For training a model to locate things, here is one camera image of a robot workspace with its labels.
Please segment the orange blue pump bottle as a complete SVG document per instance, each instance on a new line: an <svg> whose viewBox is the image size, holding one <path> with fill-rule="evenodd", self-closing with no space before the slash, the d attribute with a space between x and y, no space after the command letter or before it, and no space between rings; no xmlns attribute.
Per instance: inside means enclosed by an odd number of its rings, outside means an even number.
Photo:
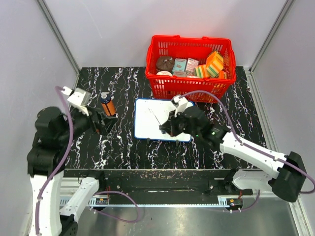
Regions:
<svg viewBox="0 0 315 236"><path fill-rule="evenodd" d="M111 99L111 96L109 95L109 92L102 92L100 96L100 102L105 113L108 116L114 116L116 114L116 109Z"/></svg>

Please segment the red plastic shopping basket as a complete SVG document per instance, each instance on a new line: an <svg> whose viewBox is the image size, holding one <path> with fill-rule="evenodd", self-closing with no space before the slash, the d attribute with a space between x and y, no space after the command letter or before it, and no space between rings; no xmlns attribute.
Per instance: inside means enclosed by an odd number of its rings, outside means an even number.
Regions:
<svg viewBox="0 0 315 236"><path fill-rule="evenodd" d="M201 91L222 98L236 82L232 42L226 38L186 38L154 35L146 56L145 75L156 99L171 99L190 91L194 102L214 103Z"/></svg>

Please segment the pink small box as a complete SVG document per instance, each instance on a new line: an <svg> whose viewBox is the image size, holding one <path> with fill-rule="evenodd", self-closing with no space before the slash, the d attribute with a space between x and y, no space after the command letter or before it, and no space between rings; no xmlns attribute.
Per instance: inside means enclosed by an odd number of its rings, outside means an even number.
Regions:
<svg viewBox="0 0 315 236"><path fill-rule="evenodd" d="M194 75L194 68L197 67L198 65L199 65L198 60L188 58L186 68L185 68L186 74L187 75Z"/></svg>

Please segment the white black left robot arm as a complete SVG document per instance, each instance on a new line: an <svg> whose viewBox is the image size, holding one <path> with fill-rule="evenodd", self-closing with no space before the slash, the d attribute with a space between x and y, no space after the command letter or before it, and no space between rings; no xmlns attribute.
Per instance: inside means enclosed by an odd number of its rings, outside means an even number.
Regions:
<svg viewBox="0 0 315 236"><path fill-rule="evenodd" d="M73 140L88 130L105 136L118 120L97 108L87 111L88 116L75 110L65 118L58 107L47 107L37 114L36 133L27 155L33 198L31 236L75 236L79 218L93 194L106 190L103 171L87 170L74 195L60 207L64 162Z"/></svg>

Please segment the brown round package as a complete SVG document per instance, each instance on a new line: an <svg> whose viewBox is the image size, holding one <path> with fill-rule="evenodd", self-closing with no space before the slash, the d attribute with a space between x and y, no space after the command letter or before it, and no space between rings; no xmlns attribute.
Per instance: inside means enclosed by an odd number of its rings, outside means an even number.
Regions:
<svg viewBox="0 0 315 236"><path fill-rule="evenodd" d="M172 72L175 65L175 60L170 56L161 56L156 61L157 71L168 71Z"/></svg>

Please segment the blue framed whiteboard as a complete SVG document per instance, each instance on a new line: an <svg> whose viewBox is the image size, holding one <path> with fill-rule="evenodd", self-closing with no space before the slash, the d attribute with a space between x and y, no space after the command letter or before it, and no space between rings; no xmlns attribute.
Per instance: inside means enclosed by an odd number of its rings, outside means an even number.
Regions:
<svg viewBox="0 0 315 236"><path fill-rule="evenodd" d="M167 121L169 112L175 110L170 100L138 98L135 101L134 137L143 140L190 142L191 135L181 133L176 137L163 134L159 126Z"/></svg>

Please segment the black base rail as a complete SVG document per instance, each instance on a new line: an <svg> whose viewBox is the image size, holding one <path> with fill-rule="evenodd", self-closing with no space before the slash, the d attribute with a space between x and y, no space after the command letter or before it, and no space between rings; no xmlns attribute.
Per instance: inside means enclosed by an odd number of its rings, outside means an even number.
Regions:
<svg viewBox="0 0 315 236"><path fill-rule="evenodd" d="M231 183L230 170L103 170L109 194L94 195L89 207L229 207L228 201L252 196Z"/></svg>

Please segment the green yellow sponge pack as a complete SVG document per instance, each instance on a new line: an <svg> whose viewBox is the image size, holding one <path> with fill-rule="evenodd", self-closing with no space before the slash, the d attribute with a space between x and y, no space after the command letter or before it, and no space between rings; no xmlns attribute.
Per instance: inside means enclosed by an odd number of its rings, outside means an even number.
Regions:
<svg viewBox="0 0 315 236"><path fill-rule="evenodd" d="M205 64L195 67L194 74L196 77L199 77L199 78L210 78L210 74L207 71L207 67Z"/></svg>

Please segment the teal small box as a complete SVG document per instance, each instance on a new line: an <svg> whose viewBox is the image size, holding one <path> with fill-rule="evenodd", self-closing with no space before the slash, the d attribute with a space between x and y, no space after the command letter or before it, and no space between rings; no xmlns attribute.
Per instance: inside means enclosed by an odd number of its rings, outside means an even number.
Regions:
<svg viewBox="0 0 315 236"><path fill-rule="evenodd" d="M187 64L187 59L176 58L174 60L172 73L174 74L175 72L185 72L186 64Z"/></svg>

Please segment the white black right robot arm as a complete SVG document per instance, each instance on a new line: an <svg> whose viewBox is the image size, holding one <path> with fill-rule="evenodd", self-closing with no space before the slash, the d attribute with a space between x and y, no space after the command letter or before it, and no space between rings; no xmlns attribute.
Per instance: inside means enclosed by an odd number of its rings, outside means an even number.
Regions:
<svg viewBox="0 0 315 236"><path fill-rule="evenodd" d="M214 150L236 156L259 168L257 171L233 171L233 176L224 182L224 190L230 195L241 189L265 190L293 203L302 192L306 169L299 154L290 152L286 155L249 142L230 129L210 122L197 107L188 107L178 113L169 112L168 119L159 129L172 137L190 134Z"/></svg>

